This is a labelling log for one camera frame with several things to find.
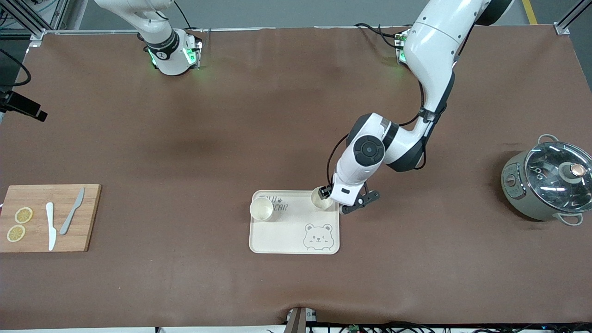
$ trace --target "white tray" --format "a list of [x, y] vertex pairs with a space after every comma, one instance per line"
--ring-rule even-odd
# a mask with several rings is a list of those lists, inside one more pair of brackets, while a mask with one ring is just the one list
[[259, 190], [252, 200], [266, 197], [274, 204], [271, 220], [251, 217], [249, 247], [255, 253], [334, 254], [339, 250], [339, 211], [333, 203], [317, 211], [312, 191]]

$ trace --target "white knife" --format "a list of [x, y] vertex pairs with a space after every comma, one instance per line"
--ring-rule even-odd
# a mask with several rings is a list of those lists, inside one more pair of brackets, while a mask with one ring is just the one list
[[49, 251], [53, 251], [57, 236], [57, 230], [53, 227], [53, 202], [48, 202], [45, 209], [47, 210], [47, 225], [49, 227]]
[[78, 198], [76, 198], [76, 201], [74, 201], [74, 206], [72, 206], [72, 210], [70, 211], [70, 214], [68, 214], [66, 221], [64, 221], [64, 224], [62, 224], [62, 228], [60, 229], [60, 235], [65, 235], [66, 232], [68, 232], [68, 228], [70, 227], [70, 223], [72, 222], [72, 218], [74, 217], [74, 212], [82, 204], [83, 198], [84, 198], [84, 187], [80, 189], [80, 193], [78, 193]]

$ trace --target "black circular joint cap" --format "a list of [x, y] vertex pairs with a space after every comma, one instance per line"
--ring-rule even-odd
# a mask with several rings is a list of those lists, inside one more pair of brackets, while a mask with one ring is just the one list
[[364, 135], [353, 145], [353, 154], [356, 156], [357, 163], [369, 167], [382, 161], [384, 144], [375, 136]]

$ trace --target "pot handle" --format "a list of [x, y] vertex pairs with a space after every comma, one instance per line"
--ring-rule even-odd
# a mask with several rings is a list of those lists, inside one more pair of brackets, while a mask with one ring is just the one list
[[551, 139], [551, 141], [559, 141], [559, 139], [557, 139], [556, 136], [554, 135], [550, 135], [550, 134], [543, 134], [541, 136], [539, 136], [539, 140], [537, 141], [537, 144], [540, 145], [540, 140], [544, 137], [548, 137], [549, 139]]
[[[578, 226], [580, 224], [582, 224], [582, 221], [584, 220], [584, 218], [582, 217], [582, 214], [562, 214], [562, 213], [555, 213], [553, 214], [553, 216], [558, 219], [561, 223], [567, 225], [567, 226]], [[567, 222], [564, 217], [577, 217], [578, 218], [578, 222], [576, 223], [570, 223]]]

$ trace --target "lemon slice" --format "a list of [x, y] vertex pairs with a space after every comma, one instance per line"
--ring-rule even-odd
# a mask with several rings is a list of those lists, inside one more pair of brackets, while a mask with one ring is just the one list
[[25, 237], [25, 227], [21, 225], [12, 226], [6, 234], [6, 238], [11, 243], [18, 242], [23, 237]]
[[23, 207], [17, 211], [14, 215], [14, 220], [17, 223], [27, 223], [33, 218], [33, 209], [29, 207]]

